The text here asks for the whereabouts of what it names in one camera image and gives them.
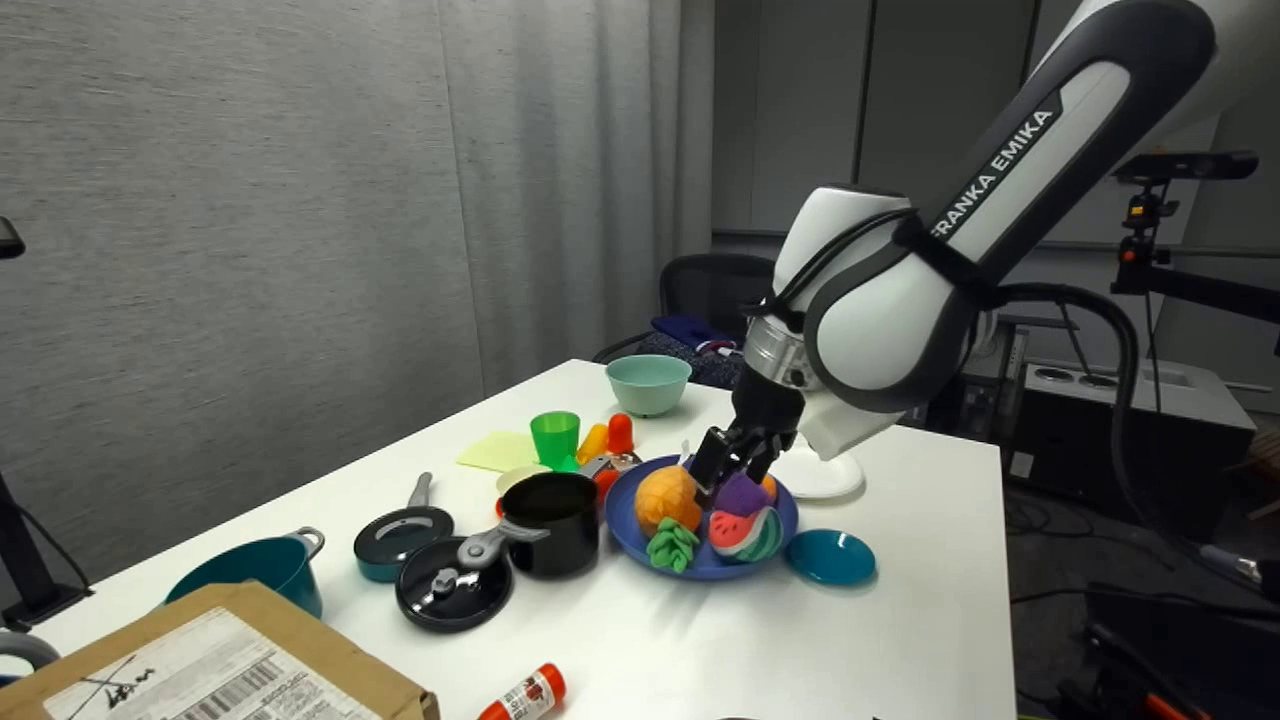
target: black cup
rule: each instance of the black cup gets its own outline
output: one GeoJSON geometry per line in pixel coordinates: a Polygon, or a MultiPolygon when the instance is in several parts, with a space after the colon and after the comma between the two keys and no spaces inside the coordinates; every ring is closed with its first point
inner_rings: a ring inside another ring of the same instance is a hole
{"type": "Polygon", "coordinates": [[[566,580],[594,564],[594,482],[570,473],[540,473],[494,500],[506,522],[506,556],[522,575],[566,580]]]}

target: cardboard box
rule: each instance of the cardboard box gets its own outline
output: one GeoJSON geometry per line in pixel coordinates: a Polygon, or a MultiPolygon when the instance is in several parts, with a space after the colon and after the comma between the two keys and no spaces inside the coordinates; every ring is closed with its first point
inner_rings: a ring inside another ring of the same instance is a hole
{"type": "Polygon", "coordinates": [[[438,720],[438,703],[265,585],[209,585],[2,688],[0,716],[438,720]]]}

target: blue bowl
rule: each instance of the blue bowl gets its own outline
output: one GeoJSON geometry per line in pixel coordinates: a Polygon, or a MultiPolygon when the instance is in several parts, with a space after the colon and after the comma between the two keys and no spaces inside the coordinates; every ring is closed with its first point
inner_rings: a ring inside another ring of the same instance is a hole
{"type": "Polygon", "coordinates": [[[666,417],[680,408],[693,362],[680,354],[619,354],[604,371],[623,410],[666,417]]]}

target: colorful toy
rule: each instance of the colorful toy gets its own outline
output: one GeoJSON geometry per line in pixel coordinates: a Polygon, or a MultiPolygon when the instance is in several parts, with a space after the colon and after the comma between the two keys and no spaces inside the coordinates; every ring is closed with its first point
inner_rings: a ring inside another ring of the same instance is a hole
{"type": "Polygon", "coordinates": [[[658,526],[658,521],[677,521],[689,532],[702,522],[702,509],[694,504],[694,481],[683,462],[655,466],[637,488],[637,522],[642,535],[658,526]]]}
{"type": "Polygon", "coordinates": [[[701,539],[677,522],[677,521],[658,521],[655,532],[648,535],[642,544],[642,556],[651,569],[662,569],[662,572],[689,572],[693,556],[694,556],[701,539]]]}
{"type": "Polygon", "coordinates": [[[728,476],[716,491],[706,544],[723,560],[760,560],[775,544],[773,495],[742,473],[728,476]]]}
{"type": "Polygon", "coordinates": [[[768,495],[768,504],[775,500],[775,476],[760,481],[760,491],[768,495]]]}

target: green cup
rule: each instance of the green cup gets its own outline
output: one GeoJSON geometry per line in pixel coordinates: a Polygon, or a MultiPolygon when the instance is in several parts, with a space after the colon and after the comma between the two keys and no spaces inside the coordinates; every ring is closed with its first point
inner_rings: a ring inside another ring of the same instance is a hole
{"type": "Polygon", "coordinates": [[[576,473],[576,410],[543,410],[527,423],[534,459],[550,473],[576,473]]]}

